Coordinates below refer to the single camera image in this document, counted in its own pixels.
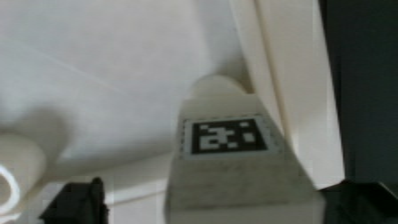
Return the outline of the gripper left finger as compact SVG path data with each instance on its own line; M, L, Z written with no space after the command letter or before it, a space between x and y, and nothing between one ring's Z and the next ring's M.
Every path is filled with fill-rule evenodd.
M69 182L39 215L44 224L108 224L104 184L99 177L90 182Z

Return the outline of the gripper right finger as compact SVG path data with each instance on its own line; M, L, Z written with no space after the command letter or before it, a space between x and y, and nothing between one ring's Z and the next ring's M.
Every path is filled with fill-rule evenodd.
M348 180L319 190L323 224L398 224L398 188Z

